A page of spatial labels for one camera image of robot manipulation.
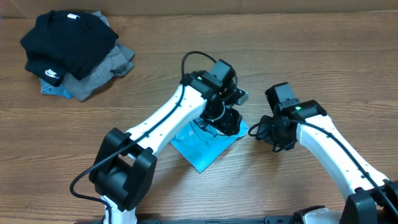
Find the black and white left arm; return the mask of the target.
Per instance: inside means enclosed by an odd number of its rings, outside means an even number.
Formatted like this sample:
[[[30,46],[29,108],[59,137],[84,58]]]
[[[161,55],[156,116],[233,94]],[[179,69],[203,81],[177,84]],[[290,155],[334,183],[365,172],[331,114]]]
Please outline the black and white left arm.
[[[186,73],[174,95],[141,124],[104,137],[89,180],[105,206],[103,223],[135,223],[134,209],[149,191],[157,156],[179,131],[196,119],[217,134],[239,133],[242,116],[233,109],[244,92],[236,73]]]

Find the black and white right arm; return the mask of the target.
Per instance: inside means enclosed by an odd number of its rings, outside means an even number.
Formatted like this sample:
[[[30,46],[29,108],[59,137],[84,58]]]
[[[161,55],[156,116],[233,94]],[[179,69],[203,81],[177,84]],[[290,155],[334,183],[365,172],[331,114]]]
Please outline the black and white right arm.
[[[277,103],[273,116],[253,127],[254,137],[288,151],[296,143],[307,148],[337,185],[345,206],[341,211],[314,206],[297,211],[293,223],[397,223],[397,182],[370,165],[340,134],[315,100]]]

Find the light blue t-shirt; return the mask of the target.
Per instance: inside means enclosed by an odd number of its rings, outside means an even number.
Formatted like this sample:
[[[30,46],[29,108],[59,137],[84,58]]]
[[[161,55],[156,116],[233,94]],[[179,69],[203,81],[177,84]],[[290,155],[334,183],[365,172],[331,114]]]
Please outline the light blue t-shirt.
[[[241,121],[238,134],[227,136],[198,118],[184,126],[170,143],[199,173],[202,173],[232,143],[243,138],[248,129],[247,124]]]

